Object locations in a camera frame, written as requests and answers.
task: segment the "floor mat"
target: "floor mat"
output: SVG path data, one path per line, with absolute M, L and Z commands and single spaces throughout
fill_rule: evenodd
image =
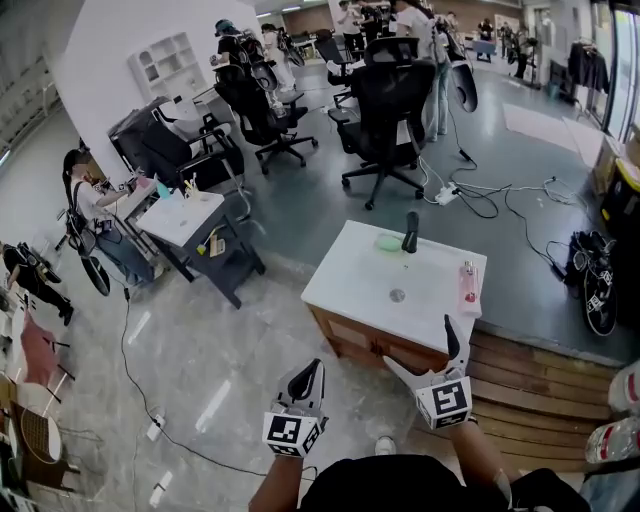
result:
M 578 146 L 578 151 L 584 163 L 590 168 L 594 167 L 598 160 L 604 133 L 568 117 L 563 117 L 562 120 L 567 125 L 574 142 Z
M 560 119 L 508 103 L 504 104 L 504 119 L 507 130 L 579 152 L 569 128 Z

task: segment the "pink bottle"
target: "pink bottle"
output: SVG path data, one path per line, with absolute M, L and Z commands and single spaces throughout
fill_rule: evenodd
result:
M 459 273 L 458 309 L 463 315 L 479 318 L 482 315 L 482 309 L 480 308 L 478 267 L 471 261 L 465 261 Z

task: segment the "hanging clothes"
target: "hanging clothes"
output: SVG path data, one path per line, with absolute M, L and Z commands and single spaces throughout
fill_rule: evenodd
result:
M 609 94 L 607 63 L 594 45 L 580 42 L 571 45 L 569 74 L 575 84 Z

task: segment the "robotic arm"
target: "robotic arm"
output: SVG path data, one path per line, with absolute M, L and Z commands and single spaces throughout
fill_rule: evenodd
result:
M 444 316 L 449 362 L 444 370 L 429 370 L 416 375 L 394 359 L 384 361 L 415 396 L 418 409 L 432 430 L 446 428 L 466 421 L 471 415 L 471 382 L 465 376 L 469 360 L 469 343 L 460 343 L 464 336 L 449 315 Z
M 262 441 L 276 455 L 306 456 L 329 420 L 321 410 L 323 398 L 320 359 L 291 370 L 280 379 L 271 411 L 264 415 Z

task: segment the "concrete floor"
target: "concrete floor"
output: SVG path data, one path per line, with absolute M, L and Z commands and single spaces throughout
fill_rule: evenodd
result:
M 271 163 L 270 175 L 263 177 L 252 154 L 257 148 L 246 144 L 239 133 L 235 137 L 247 149 L 253 218 L 264 228 L 263 232 L 255 224 L 247 224 L 257 247 L 318 265 L 347 219 L 402 232 L 406 213 L 415 210 L 420 215 L 421 237 L 488 257 L 480 321 L 484 329 L 604 364 L 620 365 L 640 357 L 637 337 L 628 329 L 617 326 L 607 338 L 590 332 L 582 319 L 580 303 L 527 246 L 523 222 L 506 209 L 504 194 L 493 196 L 499 216 L 485 220 L 457 199 L 444 208 L 417 201 L 409 187 L 390 179 L 384 183 L 375 209 L 366 211 L 364 203 L 375 178 L 356 178 L 351 191 L 342 189 L 340 175 L 358 168 L 360 159 L 344 153 L 335 126 L 320 110 L 339 88 L 329 88 L 323 66 L 298 68 L 295 72 L 298 88 L 307 91 L 299 105 L 311 111 L 301 120 L 298 133 L 313 135 L 320 142 L 317 150 L 310 144 L 297 146 L 307 157 L 307 167 L 302 169 L 293 157 L 280 155 Z M 463 112 L 450 96 L 460 143 L 479 166 L 475 172 L 459 173 L 457 180 L 489 187 L 518 187 L 541 186 L 545 179 L 557 176 L 593 203 L 587 183 L 589 169 L 580 156 L 508 131 L 502 105 L 511 103 L 558 118 L 575 117 L 575 111 L 549 100 L 543 92 L 513 87 L 495 73 L 477 70 L 476 82 L 480 104 L 475 113 Z M 449 134 L 423 151 L 426 161 L 445 181 L 466 163 L 458 155 L 450 121 Z M 422 179 L 419 170 L 407 173 Z M 432 178 L 428 196 L 433 197 L 438 190 L 437 180 Z M 568 242 L 575 230 L 592 226 L 581 208 L 554 203 L 544 192 L 512 192 L 509 202 L 528 218 L 531 240 L 543 251 L 548 241 Z M 474 201 L 473 205 L 485 214 L 492 212 L 487 204 Z M 598 219 L 593 204 L 591 218 Z M 566 258 L 562 247 L 551 249 L 559 261 Z

